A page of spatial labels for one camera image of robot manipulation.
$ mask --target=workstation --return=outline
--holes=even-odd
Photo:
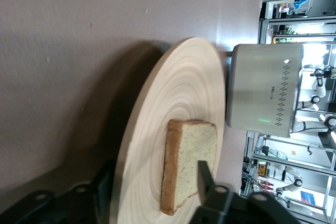
[[[33,199],[49,204],[108,177],[107,190],[95,191],[104,195],[99,210],[85,211],[98,212],[99,222],[65,223],[188,223],[209,192],[198,189],[173,216],[160,211],[166,126],[169,119],[201,119],[216,124],[218,142],[214,182],[202,163],[195,165],[198,180],[211,188],[225,183],[219,187],[232,195],[219,212],[269,221],[275,216],[230,207],[259,206],[264,198],[251,195],[261,193],[289,218],[333,223],[334,9],[327,1],[320,16],[309,16],[314,0],[304,3],[312,6],[306,17],[293,18],[278,15],[274,4],[265,16],[271,2],[295,1],[0,0],[0,213],[32,192],[44,192]],[[301,33],[302,24],[333,31]],[[290,29],[295,33],[279,32]],[[282,180],[280,166],[272,168],[276,162],[285,176],[303,179],[295,193],[314,195],[315,207],[286,190],[292,183]],[[285,188],[281,194],[275,185]],[[287,209],[285,200],[312,214]],[[20,218],[13,223],[29,220],[23,212],[14,208]],[[225,223],[201,220],[193,223]]]

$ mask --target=blue sign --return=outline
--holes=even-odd
[[[305,203],[315,205],[314,195],[305,191],[301,191],[301,200]]]

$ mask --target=bread crust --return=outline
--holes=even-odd
[[[176,119],[169,120],[168,132],[166,135],[165,158],[164,158],[165,161],[164,161],[164,172],[161,187],[160,208],[163,213],[170,216],[174,215],[177,208],[183,205],[182,203],[174,209],[176,180],[179,168],[178,154],[182,139],[182,127],[184,124],[189,125],[211,124],[212,126],[216,126],[213,123],[205,122],[202,120],[190,120],[190,121],[181,121]],[[197,191],[189,195],[188,198],[195,194],[197,194]]]

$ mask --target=wooden plate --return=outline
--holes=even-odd
[[[110,223],[188,223],[199,205],[189,198],[174,216],[160,211],[166,128],[169,119],[215,123],[221,152],[225,86],[215,48],[203,38],[180,41],[147,78],[129,118],[116,167]]]

